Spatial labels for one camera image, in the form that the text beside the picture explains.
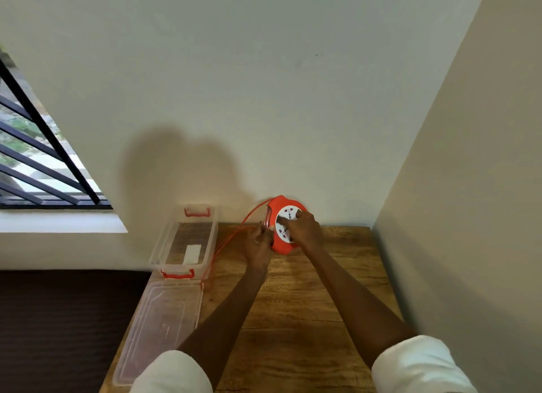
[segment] white label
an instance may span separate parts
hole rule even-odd
[[[202,246],[200,244],[189,244],[186,246],[183,264],[198,264],[201,249]]]
[[[298,210],[299,210],[298,207],[286,206],[280,210],[279,214],[277,214],[277,217],[282,216],[286,219],[295,220],[297,219],[296,214]],[[286,227],[281,225],[279,222],[277,222],[276,219],[275,219],[275,231],[276,231],[276,234],[279,235],[279,237],[282,239],[283,242],[294,243],[294,241],[290,239],[290,231]]]

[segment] hand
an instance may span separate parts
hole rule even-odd
[[[256,228],[248,231],[245,243],[247,271],[261,272],[267,275],[267,267],[273,255],[271,242],[273,241],[274,231],[275,226],[265,230],[261,223]]]
[[[301,246],[305,254],[308,251],[322,248],[324,236],[322,235],[320,223],[314,219],[314,216],[309,212],[298,210],[295,217],[297,217],[297,220],[279,216],[276,221],[290,231],[290,237]]]

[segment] forearm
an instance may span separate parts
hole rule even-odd
[[[213,389],[264,280],[265,272],[247,269],[220,306],[178,347],[201,366]]]
[[[372,367],[386,349],[416,336],[373,293],[344,270],[324,249],[304,249],[331,295],[363,361]]]

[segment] white sleeve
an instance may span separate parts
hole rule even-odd
[[[186,353],[169,350],[135,379],[130,393],[213,393],[209,378]]]
[[[384,351],[372,367],[378,393],[477,393],[438,339],[416,336]]]

